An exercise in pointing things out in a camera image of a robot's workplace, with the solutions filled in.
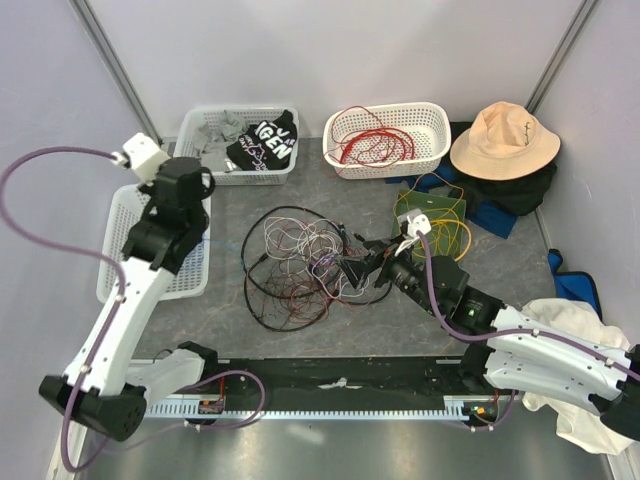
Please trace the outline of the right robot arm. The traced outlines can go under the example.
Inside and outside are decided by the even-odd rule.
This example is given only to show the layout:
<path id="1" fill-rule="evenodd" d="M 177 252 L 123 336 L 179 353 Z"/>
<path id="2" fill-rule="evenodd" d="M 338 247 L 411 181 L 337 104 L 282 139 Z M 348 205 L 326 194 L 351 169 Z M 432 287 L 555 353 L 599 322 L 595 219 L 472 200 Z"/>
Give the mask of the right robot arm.
<path id="1" fill-rule="evenodd" d="M 434 316 L 467 349 L 458 381 L 467 392 L 487 387 L 534 393 L 579 407 L 627 438 L 639 437 L 639 351 L 606 346 L 545 325 L 474 287 L 447 256 L 412 256 L 402 236 L 365 242 L 362 258 L 339 265 L 353 287 L 372 273 Z"/>

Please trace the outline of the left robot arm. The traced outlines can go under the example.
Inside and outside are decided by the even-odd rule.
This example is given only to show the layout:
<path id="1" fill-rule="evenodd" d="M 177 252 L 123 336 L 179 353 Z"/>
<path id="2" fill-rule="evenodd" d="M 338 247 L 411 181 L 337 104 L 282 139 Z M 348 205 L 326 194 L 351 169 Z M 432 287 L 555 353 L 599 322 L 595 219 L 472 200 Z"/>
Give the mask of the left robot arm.
<path id="1" fill-rule="evenodd" d="M 188 386 L 208 393 L 219 382 L 217 355 L 186 342 L 136 373 L 129 363 L 151 313 L 209 226 L 204 200 L 215 182 L 194 158 L 171 158 L 142 185 L 149 201 L 129 231 L 118 279 L 81 351 L 60 376 L 47 375 L 40 396 L 66 418 L 124 441 L 146 408 Z"/>

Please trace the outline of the green rectangular tray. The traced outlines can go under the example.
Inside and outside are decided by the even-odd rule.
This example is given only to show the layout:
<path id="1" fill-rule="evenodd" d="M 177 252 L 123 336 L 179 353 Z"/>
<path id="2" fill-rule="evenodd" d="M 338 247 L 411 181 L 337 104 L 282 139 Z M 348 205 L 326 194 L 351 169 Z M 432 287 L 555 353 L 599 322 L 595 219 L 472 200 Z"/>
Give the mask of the green rectangular tray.
<path id="1" fill-rule="evenodd" d="M 466 202 L 446 196 L 400 189 L 392 208 L 394 223 L 392 236 L 399 234 L 397 218 L 419 208 L 427 215 L 431 231 L 427 234 L 431 254 L 461 260 L 471 246 L 471 232 L 465 223 Z"/>

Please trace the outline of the white oval perforated basket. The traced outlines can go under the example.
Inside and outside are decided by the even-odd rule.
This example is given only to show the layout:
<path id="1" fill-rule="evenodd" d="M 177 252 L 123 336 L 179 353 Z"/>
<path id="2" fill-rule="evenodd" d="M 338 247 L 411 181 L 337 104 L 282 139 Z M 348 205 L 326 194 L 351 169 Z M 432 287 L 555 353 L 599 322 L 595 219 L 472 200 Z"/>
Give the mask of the white oval perforated basket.
<path id="1" fill-rule="evenodd" d="M 452 143 L 445 110 L 430 102 L 351 106 L 325 124 L 323 157 L 347 180 L 435 171 Z"/>

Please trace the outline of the black printed t-shirt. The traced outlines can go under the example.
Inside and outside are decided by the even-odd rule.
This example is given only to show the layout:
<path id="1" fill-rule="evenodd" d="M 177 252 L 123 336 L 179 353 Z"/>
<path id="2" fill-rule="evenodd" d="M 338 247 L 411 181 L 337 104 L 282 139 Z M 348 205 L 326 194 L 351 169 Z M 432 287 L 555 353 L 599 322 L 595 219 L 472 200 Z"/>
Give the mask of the black printed t-shirt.
<path id="1" fill-rule="evenodd" d="M 289 166 L 298 141 L 294 115 L 289 110 L 275 120 L 262 120 L 227 148 L 229 159 L 242 171 L 278 171 Z"/>

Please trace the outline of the black garment under hat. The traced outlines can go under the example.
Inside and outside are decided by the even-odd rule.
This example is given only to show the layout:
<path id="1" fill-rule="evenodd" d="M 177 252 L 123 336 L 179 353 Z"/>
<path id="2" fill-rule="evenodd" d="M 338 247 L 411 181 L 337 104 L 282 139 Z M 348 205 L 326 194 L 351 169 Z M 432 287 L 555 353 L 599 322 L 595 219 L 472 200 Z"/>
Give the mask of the black garment under hat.
<path id="1" fill-rule="evenodd" d="M 466 175 L 453 166 L 449 154 L 442 158 L 440 166 L 449 168 L 450 182 L 465 191 L 472 211 L 477 211 L 479 205 L 487 201 L 515 216 L 528 215 L 543 203 L 557 172 L 555 159 L 530 175 L 506 181 L 483 180 Z"/>

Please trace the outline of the beige bucket hat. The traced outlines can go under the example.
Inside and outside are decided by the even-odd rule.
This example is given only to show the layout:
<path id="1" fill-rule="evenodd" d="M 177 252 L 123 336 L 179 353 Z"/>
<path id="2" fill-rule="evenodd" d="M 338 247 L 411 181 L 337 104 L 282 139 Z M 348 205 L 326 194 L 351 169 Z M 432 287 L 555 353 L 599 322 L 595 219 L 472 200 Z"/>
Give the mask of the beige bucket hat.
<path id="1" fill-rule="evenodd" d="M 558 154 L 561 140 L 523 106 L 496 102 L 478 113 L 451 145 L 452 165 L 465 175 L 509 181 L 530 175 Z"/>

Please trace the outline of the grey cloth in basket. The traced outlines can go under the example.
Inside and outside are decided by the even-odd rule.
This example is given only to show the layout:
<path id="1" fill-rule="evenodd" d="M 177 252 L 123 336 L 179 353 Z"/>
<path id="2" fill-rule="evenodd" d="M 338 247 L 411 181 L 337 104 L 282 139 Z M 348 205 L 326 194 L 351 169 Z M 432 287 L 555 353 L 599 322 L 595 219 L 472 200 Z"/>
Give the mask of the grey cloth in basket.
<path id="1" fill-rule="evenodd" d="M 248 129 L 249 124 L 244 117 L 229 111 L 223 112 L 216 128 L 207 124 L 198 127 L 192 142 L 201 164 L 211 172 L 228 173 L 238 170 L 238 167 L 229 159 L 227 148 Z"/>

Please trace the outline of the white rectangular basket left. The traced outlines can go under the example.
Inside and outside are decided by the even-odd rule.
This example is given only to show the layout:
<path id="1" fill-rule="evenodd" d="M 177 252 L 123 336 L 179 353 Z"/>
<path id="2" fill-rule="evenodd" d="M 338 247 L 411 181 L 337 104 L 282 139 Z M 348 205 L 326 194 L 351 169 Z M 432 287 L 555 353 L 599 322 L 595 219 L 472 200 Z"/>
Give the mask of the white rectangular basket left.
<path id="1" fill-rule="evenodd" d="M 121 250 L 129 230 L 140 220 L 148 201 L 149 196 L 141 193 L 135 184 L 125 185 L 114 193 L 102 246 L 103 255 L 116 261 L 122 260 Z M 178 275 L 167 287 L 162 301 L 196 297 L 204 293 L 209 276 L 210 232 L 211 226 L 208 226 L 202 241 L 189 253 Z M 115 280 L 113 268 L 101 263 L 96 284 L 96 297 L 101 303 L 108 299 Z"/>

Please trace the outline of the white cloth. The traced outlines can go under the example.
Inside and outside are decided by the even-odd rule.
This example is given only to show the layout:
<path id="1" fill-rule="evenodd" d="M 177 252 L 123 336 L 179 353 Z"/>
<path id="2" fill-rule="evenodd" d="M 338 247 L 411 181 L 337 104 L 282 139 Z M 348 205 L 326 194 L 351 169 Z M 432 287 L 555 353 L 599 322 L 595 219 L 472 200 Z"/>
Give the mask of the white cloth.
<path id="1" fill-rule="evenodd" d="M 605 326 L 594 308 L 585 302 L 560 298 L 532 300 L 521 310 L 546 326 L 589 342 L 630 349 L 626 335 L 616 326 Z M 615 433 L 600 419 L 577 406 L 533 393 L 525 393 L 522 403 L 529 411 L 549 406 L 557 413 L 556 434 L 591 454 L 619 455 L 633 440 Z"/>

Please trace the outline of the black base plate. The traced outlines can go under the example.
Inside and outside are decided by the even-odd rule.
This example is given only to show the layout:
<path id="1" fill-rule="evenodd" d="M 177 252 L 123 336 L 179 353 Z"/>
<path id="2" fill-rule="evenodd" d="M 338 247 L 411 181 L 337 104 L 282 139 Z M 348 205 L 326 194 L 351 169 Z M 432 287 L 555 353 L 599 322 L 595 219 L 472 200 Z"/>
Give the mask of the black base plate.
<path id="1" fill-rule="evenodd" d="M 220 362 L 209 376 L 234 370 L 189 394 L 221 393 L 235 405 L 255 410 L 260 389 L 249 378 L 262 381 L 265 406 L 417 407 L 430 406 L 435 397 L 482 396 L 495 398 L 491 386 L 470 388 L 459 374 L 458 357 L 318 357 L 231 359 Z"/>

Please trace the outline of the blue cloth at wall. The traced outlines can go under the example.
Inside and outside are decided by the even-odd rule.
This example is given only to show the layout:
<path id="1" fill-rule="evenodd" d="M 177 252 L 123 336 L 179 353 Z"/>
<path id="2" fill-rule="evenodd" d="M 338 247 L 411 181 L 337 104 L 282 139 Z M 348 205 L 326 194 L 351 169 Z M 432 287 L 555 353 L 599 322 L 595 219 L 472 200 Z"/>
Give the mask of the blue cloth at wall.
<path id="1" fill-rule="evenodd" d="M 555 293 L 558 298 L 580 301 L 589 304 L 599 319 L 603 319 L 603 311 L 599 299 L 596 282 L 584 271 L 569 271 L 564 265 L 564 257 L 558 249 L 549 249 L 547 262 L 554 282 Z"/>

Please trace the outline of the aluminium corner post right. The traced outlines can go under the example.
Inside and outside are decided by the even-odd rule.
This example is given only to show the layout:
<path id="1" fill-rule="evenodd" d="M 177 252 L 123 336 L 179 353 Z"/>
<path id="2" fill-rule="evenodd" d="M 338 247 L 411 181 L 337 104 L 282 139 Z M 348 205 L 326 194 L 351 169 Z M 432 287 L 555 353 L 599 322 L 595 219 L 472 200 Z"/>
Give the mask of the aluminium corner post right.
<path id="1" fill-rule="evenodd" d="M 556 45 L 549 61 L 543 69 L 529 99 L 526 110 L 535 115 L 548 94 L 573 48 L 587 27 L 592 15 L 599 7 L 600 0 L 582 0 L 573 14 L 567 28 Z"/>

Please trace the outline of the aluminium corner post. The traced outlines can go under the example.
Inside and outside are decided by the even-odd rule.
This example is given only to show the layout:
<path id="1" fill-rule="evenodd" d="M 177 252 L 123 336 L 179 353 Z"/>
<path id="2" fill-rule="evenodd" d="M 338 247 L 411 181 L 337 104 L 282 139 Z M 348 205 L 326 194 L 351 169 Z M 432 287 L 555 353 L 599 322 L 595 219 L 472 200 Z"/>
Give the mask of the aluminium corner post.
<path id="1" fill-rule="evenodd" d="M 573 14 L 567 28 L 556 45 L 549 61 L 543 69 L 529 99 L 526 110 L 535 115 L 548 94 L 573 48 L 587 27 L 592 15 L 599 7 L 600 0 L 582 0 Z"/>
<path id="2" fill-rule="evenodd" d="M 94 44 L 94 47 L 142 131 L 154 140 L 162 142 L 162 136 L 159 134 L 151 116 L 143 105 L 138 92 L 90 2 L 87 0 L 70 0 L 69 4 Z"/>

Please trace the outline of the aluminium corner post left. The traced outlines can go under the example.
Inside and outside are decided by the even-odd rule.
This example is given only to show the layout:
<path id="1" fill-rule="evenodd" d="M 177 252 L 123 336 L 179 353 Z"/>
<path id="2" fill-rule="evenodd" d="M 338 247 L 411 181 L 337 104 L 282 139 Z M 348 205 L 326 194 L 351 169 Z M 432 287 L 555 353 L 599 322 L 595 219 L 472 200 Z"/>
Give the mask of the aluminium corner post left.
<path id="1" fill-rule="evenodd" d="M 69 4 L 94 44 L 94 47 L 142 131 L 154 140 L 162 142 L 162 136 L 159 134 L 151 116 L 143 105 L 138 92 L 90 2 L 87 0 L 70 0 Z"/>

